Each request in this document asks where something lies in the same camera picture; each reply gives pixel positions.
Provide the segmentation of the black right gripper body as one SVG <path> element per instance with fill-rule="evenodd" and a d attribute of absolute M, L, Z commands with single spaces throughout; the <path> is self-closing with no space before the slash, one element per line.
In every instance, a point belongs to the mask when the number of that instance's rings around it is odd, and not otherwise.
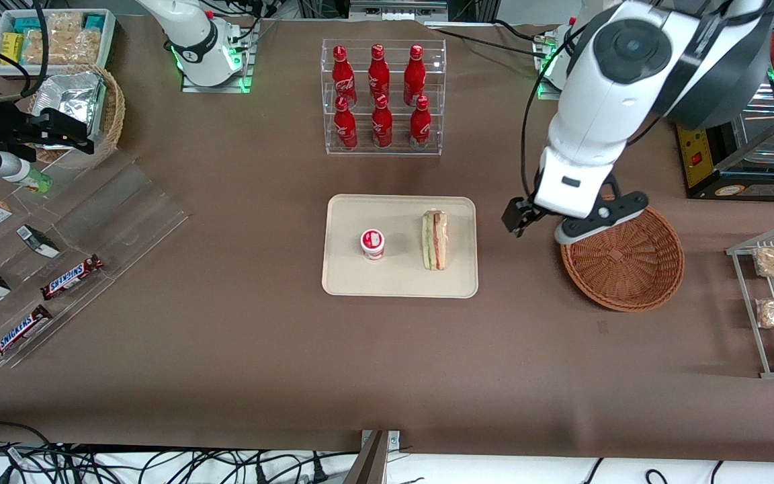
<path fill-rule="evenodd" d="M 0 102 L 0 151 L 25 151 L 42 143 L 40 129 L 31 119 L 12 102 Z"/>

